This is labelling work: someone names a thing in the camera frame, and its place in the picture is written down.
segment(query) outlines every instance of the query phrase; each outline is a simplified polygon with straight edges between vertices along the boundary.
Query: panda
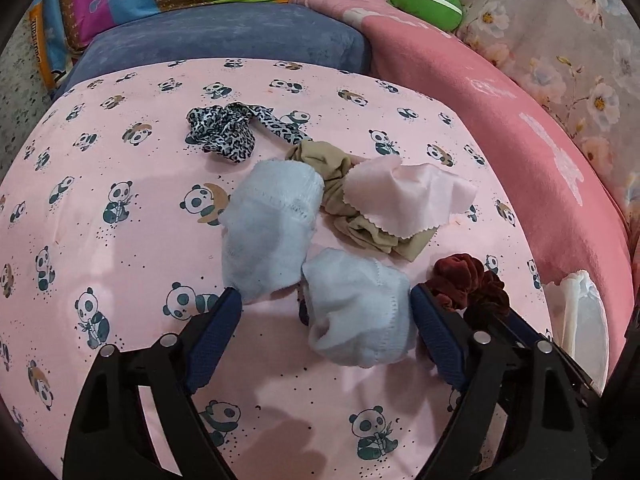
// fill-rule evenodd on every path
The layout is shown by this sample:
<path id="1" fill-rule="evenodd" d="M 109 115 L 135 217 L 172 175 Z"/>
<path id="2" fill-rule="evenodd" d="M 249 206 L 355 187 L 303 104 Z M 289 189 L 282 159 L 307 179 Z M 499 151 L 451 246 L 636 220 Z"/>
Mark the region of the panda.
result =
<path id="1" fill-rule="evenodd" d="M 91 81 L 86 87 L 89 89 L 93 89 L 93 88 L 96 88 L 98 85 L 101 85 L 102 83 L 104 83 L 104 79 L 95 79 Z"/>
<path id="2" fill-rule="evenodd" d="M 78 326 L 83 332 L 87 332 L 87 346 L 95 350 L 107 341 L 110 326 L 109 320 L 98 310 L 98 298 L 91 287 L 76 300 L 75 308 L 80 319 Z"/>
<path id="3" fill-rule="evenodd" d="M 427 144 L 427 155 L 439 160 L 444 166 L 448 166 L 449 168 L 453 166 L 453 158 L 451 155 L 435 144 Z"/>
<path id="4" fill-rule="evenodd" d="M 161 92 L 169 92 L 180 86 L 182 86 L 182 83 L 177 82 L 173 77 L 170 77 L 166 81 L 158 83 L 158 88 L 160 89 Z"/>
<path id="5" fill-rule="evenodd" d="M 401 117 L 407 120 L 418 118 L 418 114 L 411 110 L 411 108 L 398 108 L 398 113 Z"/>
<path id="6" fill-rule="evenodd" d="M 356 103 L 358 106 L 364 107 L 366 106 L 369 101 L 367 101 L 364 97 L 362 97 L 361 95 L 355 94 L 354 92 L 351 92 L 349 90 L 338 90 L 338 95 L 343 98 L 345 101 L 351 101 L 352 103 Z"/>
<path id="7" fill-rule="evenodd" d="M 49 204 L 53 205 L 55 202 L 57 202 L 60 196 L 67 189 L 69 189 L 69 186 L 71 186 L 71 184 L 73 184 L 74 180 L 75 179 L 72 176 L 66 176 L 62 182 L 56 184 L 56 187 L 53 188 L 53 190 L 49 194 Z"/>
<path id="8" fill-rule="evenodd" d="M 29 382 L 31 383 L 33 391 L 38 394 L 45 408 L 51 411 L 51 406 L 53 404 L 53 394 L 51 393 L 51 387 L 49 386 L 47 376 L 42 370 L 38 368 L 38 364 L 34 360 L 31 360 L 29 362 L 27 372 L 29 375 Z"/>
<path id="9" fill-rule="evenodd" d="M 9 216 L 9 224 L 15 224 L 18 219 L 24 214 L 24 210 L 26 206 L 24 202 L 20 202 L 12 211 L 11 216 Z"/>
<path id="10" fill-rule="evenodd" d="M 40 171 L 44 168 L 51 156 L 49 155 L 50 146 L 44 150 L 40 155 L 38 155 L 38 161 L 36 162 L 36 171 Z"/>
<path id="11" fill-rule="evenodd" d="M 241 412 L 234 404 L 212 400 L 198 414 L 213 445 L 220 447 L 225 443 L 226 434 L 238 428 Z"/>
<path id="12" fill-rule="evenodd" d="M 78 140 L 74 142 L 74 147 L 80 148 L 81 152 L 85 152 L 93 145 L 95 139 L 97 138 L 97 134 L 82 134 L 80 137 L 78 137 Z"/>
<path id="13" fill-rule="evenodd" d="M 162 312 L 165 316 L 187 321 L 193 316 L 209 312 L 217 300 L 218 297 L 215 294 L 196 294 L 190 286 L 173 282 Z"/>
<path id="14" fill-rule="evenodd" d="M 377 460 L 398 447 L 397 440 L 388 438 L 391 423 L 386 423 L 382 411 L 382 406 L 374 406 L 372 410 L 363 410 L 349 417 L 351 433 L 359 439 L 358 457 L 363 460 Z"/>
<path id="15" fill-rule="evenodd" d="M 440 120 L 445 123 L 447 126 L 451 126 L 451 123 L 453 122 L 453 119 L 451 117 L 449 117 L 446 114 L 443 114 L 442 112 L 440 112 L 438 114 L 438 117 L 440 118 Z"/>
<path id="16" fill-rule="evenodd" d="M 80 112 L 82 111 L 82 108 L 84 108 L 84 103 L 80 103 L 79 105 L 74 106 L 69 112 L 69 115 L 66 116 L 66 120 L 71 121 L 72 119 L 78 117 L 78 115 L 80 115 Z"/>
<path id="17" fill-rule="evenodd" d="M 224 66 L 226 68 L 242 68 L 244 66 L 244 62 L 242 62 L 242 59 L 232 57 L 225 61 Z"/>
<path id="18" fill-rule="evenodd" d="M 383 132 L 381 130 L 369 130 L 369 135 L 371 136 L 371 139 L 376 143 L 376 151 L 380 155 L 390 155 L 392 153 L 395 155 L 400 155 L 400 152 L 396 150 L 396 144 L 389 140 L 386 132 Z"/>
<path id="19" fill-rule="evenodd" d="M 136 123 L 124 132 L 122 140 L 124 140 L 124 142 L 128 142 L 132 146 L 137 146 L 140 142 L 151 135 L 151 131 L 151 124 Z"/>
<path id="20" fill-rule="evenodd" d="M 11 264 L 4 264 L 2 274 L 0 274 L 0 286 L 2 287 L 2 295 L 8 298 L 14 291 L 14 275 L 11 270 Z"/>
<path id="21" fill-rule="evenodd" d="M 291 92 L 292 94 L 299 94 L 302 90 L 302 85 L 300 83 L 287 83 L 282 79 L 274 79 L 269 83 L 269 86 L 272 88 L 280 88 L 286 90 L 287 92 Z"/>
<path id="22" fill-rule="evenodd" d="M 107 222 L 107 224 L 122 222 L 129 217 L 127 205 L 129 205 L 131 201 L 132 184 L 132 181 L 127 180 L 126 182 L 118 182 L 117 184 L 111 185 L 109 203 L 102 213 L 102 219 Z"/>
<path id="23" fill-rule="evenodd" d="M 196 184 L 180 202 L 180 208 L 191 214 L 200 215 L 199 224 L 219 225 L 218 216 L 229 204 L 225 190 L 215 184 Z"/>
<path id="24" fill-rule="evenodd" d="M 274 63 L 274 66 L 285 68 L 287 70 L 300 70 L 302 68 L 302 65 L 300 65 L 300 63 L 294 63 L 292 61 L 279 61 L 277 63 Z"/>
<path id="25" fill-rule="evenodd" d="M 540 290 L 542 288 L 542 281 L 540 281 L 540 274 L 538 273 L 538 268 L 536 267 L 536 263 L 533 259 L 527 262 L 527 267 L 529 267 L 529 272 L 533 277 L 533 286 Z"/>
<path id="26" fill-rule="evenodd" d="M 306 112 L 293 110 L 290 114 L 283 115 L 280 118 L 280 122 L 285 124 L 295 124 L 297 127 L 300 127 L 303 124 L 307 124 L 310 118 L 311 115 Z"/>
<path id="27" fill-rule="evenodd" d="M 204 93 L 212 99 L 220 99 L 221 97 L 231 94 L 233 91 L 228 86 L 224 86 L 220 81 L 207 85 L 202 89 L 204 90 Z"/>
<path id="28" fill-rule="evenodd" d="M 476 153 L 476 150 L 474 150 L 469 144 L 465 144 L 465 151 L 474 158 L 479 166 L 486 167 L 486 161 L 484 160 L 484 158 L 478 155 Z"/>
<path id="29" fill-rule="evenodd" d="M 488 254 L 486 256 L 486 260 L 484 261 L 484 266 L 487 270 L 490 270 L 494 274 L 498 274 L 498 258 L 493 256 L 492 254 Z"/>
<path id="30" fill-rule="evenodd" d="M 106 101 L 100 104 L 100 106 L 105 110 L 112 110 L 124 100 L 126 100 L 126 97 L 122 95 L 114 95 L 113 97 L 109 97 Z"/>
<path id="31" fill-rule="evenodd" d="M 44 249 L 36 256 L 36 272 L 38 273 L 38 288 L 42 291 L 47 290 L 56 279 L 56 271 L 51 267 L 49 246 L 44 246 Z"/>
<path id="32" fill-rule="evenodd" d="M 386 81 L 382 81 L 380 79 L 376 79 L 376 83 L 380 85 L 380 88 L 385 89 L 387 92 L 391 94 L 397 94 L 399 92 L 398 88 L 393 86 L 391 83 L 387 83 Z"/>
<path id="33" fill-rule="evenodd" d="M 509 222 L 512 226 L 516 225 L 516 217 L 513 214 L 513 211 L 507 206 L 503 204 L 499 200 L 495 201 L 495 208 L 498 210 L 498 215 L 504 218 L 507 222 Z"/>

